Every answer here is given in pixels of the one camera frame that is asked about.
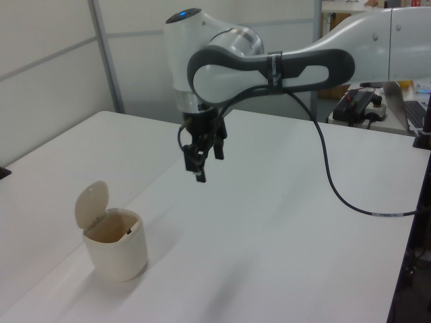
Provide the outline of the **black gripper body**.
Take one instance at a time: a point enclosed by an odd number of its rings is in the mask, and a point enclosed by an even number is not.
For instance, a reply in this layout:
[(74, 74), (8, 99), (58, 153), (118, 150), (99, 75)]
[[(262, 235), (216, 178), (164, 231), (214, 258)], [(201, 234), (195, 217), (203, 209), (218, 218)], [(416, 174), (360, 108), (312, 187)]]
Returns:
[(219, 110), (210, 108), (209, 110), (199, 113), (183, 112), (184, 121), (191, 119), (191, 122), (186, 126), (187, 131), (192, 136), (192, 142), (198, 143), (205, 136), (210, 134), (213, 123), (218, 119)]

